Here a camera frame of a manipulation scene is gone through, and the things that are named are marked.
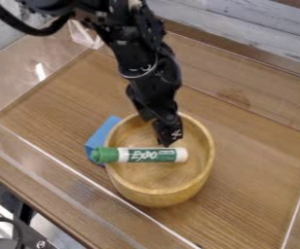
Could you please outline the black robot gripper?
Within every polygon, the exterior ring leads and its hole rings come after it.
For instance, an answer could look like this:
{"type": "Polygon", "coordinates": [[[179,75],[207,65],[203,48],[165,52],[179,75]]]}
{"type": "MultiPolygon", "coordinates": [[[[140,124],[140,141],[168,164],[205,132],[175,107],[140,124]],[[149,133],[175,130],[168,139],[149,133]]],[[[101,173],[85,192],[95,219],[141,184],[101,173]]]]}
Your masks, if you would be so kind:
{"type": "Polygon", "coordinates": [[[163,21],[145,0],[85,0],[85,8],[93,30],[115,55],[119,73],[128,79],[125,96],[140,119],[157,120],[152,123],[157,144],[169,147],[183,137],[175,104],[180,71],[163,41],[163,21]]]}

